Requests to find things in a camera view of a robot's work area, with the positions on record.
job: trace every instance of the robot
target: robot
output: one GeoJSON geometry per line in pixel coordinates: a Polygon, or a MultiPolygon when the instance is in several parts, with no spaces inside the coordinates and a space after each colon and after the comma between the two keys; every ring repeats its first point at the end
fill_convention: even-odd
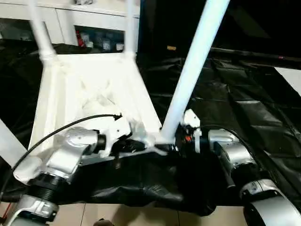
{"type": "MultiPolygon", "coordinates": [[[[190,137],[189,142],[193,144],[195,152],[200,153],[203,148],[201,144],[205,142],[219,158],[229,186],[236,186],[239,190],[245,205],[244,214],[248,225],[301,225],[300,212],[270,178],[261,174],[261,166],[242,140],[223,128],[210,129],[208,136],[203,136],[201,120],[192,110],[185,111],[228,3],[229,0],[207,0],[164,125],[157,134],[145,134],[145,139],[139,139],[139,136],[135,136],[133,122],[128,121],[126,117],[113,114],[96,115],[93,117],[113,117],[114,122],[107,130],[100,132],[97,128],[75,126],[93,117],[75,121],[41,139],[21,158],[18,155],[18,160],[13,159],[14,157],[7,152],[0,152],[1,156],[14,166],[12,170],[15,178],[29,185],[28,192],[9,212],[4,226],[44,226],[52,222],[59,211],[57,196],[64,193],[65,186],[72,183],[81,165],[130,158],[147,152],[167,155],[171,150],[177,151],[175,134],[179,123],[186,133],[185,136],[190,137]],[[64,129],[67,130],[61,134],[56,146],[47,151],[47,156],[42,160],[35,156],[26,158],[43,141],[64,129]],[[114,145],[120,145],[124,140],[135,146],[134,151],[118,153],[118,156],[115,156],[114,145]]],[[[1,127],[3,131],[7,129],[3,123],[1,127]]],[[[6,141],[13,143],[12,137],[13,135],[6,141]]],[[[19,152],[17,145],[14,148],[15,154],[19,152]]]]}

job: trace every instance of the cabinet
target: cabinet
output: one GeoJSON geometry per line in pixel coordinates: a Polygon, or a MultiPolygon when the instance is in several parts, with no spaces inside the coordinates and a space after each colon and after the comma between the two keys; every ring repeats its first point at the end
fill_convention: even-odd
{"type": "MultiPolygon", "coordinates": [[[[52,43],[64,43],[55,8],[40,8],[42,20],[52,43]]],[[[3,39],[32,40],[30,16],[26,5],[0,3],[0,35],[3,39]]]]}
{"type": "MultiPolygon", "coordinates": [[[[126,0],[95,0],[88,6],[72,4],[72,0],[38,0],[42,19],[52,43],[78,45],[77,33],[94,47],[119,51],[126,29],[126,0]]],[[[140,3],[134,7],[135,45],[138,46],[140,3]]],[[[0,0],[0,38],[32,39],[26,0],[0,0]]]]}

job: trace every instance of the white cabinet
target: white cabinet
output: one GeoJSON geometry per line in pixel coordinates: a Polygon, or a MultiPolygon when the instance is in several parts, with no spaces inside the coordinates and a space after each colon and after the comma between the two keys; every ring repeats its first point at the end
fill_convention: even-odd
{"type": "MultiPolygon", "coordinates": [[[[40,8],[52,43],[64,43],[55,8],[40,8]]],[[[0,35],[3,39],[32,39],[26,5],[0,3],[0,35]]]]}
{"type": "MultiPolygon", "coordinates": [[[[65,44],[77,45],[75,26],[125,31],[126,17],[100,13],[57,9],[65,44]]],[[[135,18],[136,48],[138,46],[139,19],[135,18]]]]}
{"type": "MultiPolygon", "coordinates": [[[[2,33],[0,38],[21,39],[26,37],[26,32],[22,33],[24,29],[32,33],[26,3],[26,0],[0,0],[0,34],[2,33]]],[[[76,36],[78,29],[82,32],[86,30],[89,34],[101,33],[104,30],[108,30],[108,33],[116,31],[122,34],[126,29],[126,0],[95,0],[94,4],[88,6],[74,5],[72,0],[37,0],[37,3],[52,43],[78,45],[76,36]]],[[[136,1],[134,6],[136,49],[139,13],[140,3],[136,1]]]]}

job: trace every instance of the black fabric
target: black fabric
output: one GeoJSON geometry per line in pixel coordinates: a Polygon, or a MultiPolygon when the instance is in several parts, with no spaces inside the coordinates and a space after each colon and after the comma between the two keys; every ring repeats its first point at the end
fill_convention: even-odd
{"type": "MultiPolygon", "coordinates": [[[[186,57],[205,2],[141,0],[139,52],[186,57]]],[[[231,0],[213,47],[300,61],[299,8],[293,0],[231,0]]]]}
{"type": "MultiPolygon", "coordinates": [[[[0,76],[2,103],[10,100],[0,118],[14,130],[28,125],[21,142],[29,142],[38,97],[42,65],[36,47],[28,42],[2,42],[0,76]],[[26,114],[22,114],[26,105],[26,114]]],[[[56,45],[60,53],[88,53],[68,45],[56,45]]],[[[159,118],[163,122],[183,58],[152,59],[139,55],[138,66],[159,118]]],[[[254,66],[218,57],[207,60],[191,97],[192,108],[202,125],[234,131],[279,188],[301,209],[300,200],[300,96],[269,66],[254,66]]],[[[9,167],[3,163],[1,179],[9,167]]],[[[13,181],[6,201],[16,201],[25,192],[13,181]]],[[[76,181],[61,203],[124,203],[142,206],[155,202],[199,215],[211,213],[217,204],[239,204],[237,191],[227,190],[220,165],[214,155],[189,153],[186,158],[172,153],[167,157],[148,154],[114,162],[81,167],[76,181]]]]}

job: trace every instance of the black cable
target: black cable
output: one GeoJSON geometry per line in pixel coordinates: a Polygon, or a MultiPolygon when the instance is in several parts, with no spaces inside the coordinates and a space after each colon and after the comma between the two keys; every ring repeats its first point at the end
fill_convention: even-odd
{"type": "Polygon", "coordinates": [[[45,136],[44,138],[42,138],[41,140],[39,140],[34,146],[32,146],[30,149],[28,149],[28,151],[17,161],[17,163],[13,166],[13,168],[11,169],[11,171],[8,173],[4,183],[3,183],[3,186],[1,188],[1,192],[0,192],[0,204],[1,204],[1,201],[2,201],[2,198],[3,198],[3,195],[4,195],[4,192],[5,192],[5,188],[7,187],[8,185],[8,182],[10,180],[10,178],[12,177],[15,169],[20,165],[20,163],[36,148],[38,147],[40,144],[42,144],[45,140],[47,140],[48,138],[52,137],[53,135],[61,132],[62,130],[66,129],[66,128],[69,128],[75,124],[78,124],[82,121],[86,121],[86,120],[90,120],[90,119],[94,119],[94,118],[102,118],[102,117],[114,117],[115,120],[119,119],[121,117],[121,115],[115,115],[115,114],[98,114],[98,115],[93,115],[93,116],[88,116],[86,118],[82,118],[82,119],[79,119],[79,120],[76,120],[74,122],[71,122],[57,130],[55,130],[54,132],[48,134],[47,136],[45,136]]]}

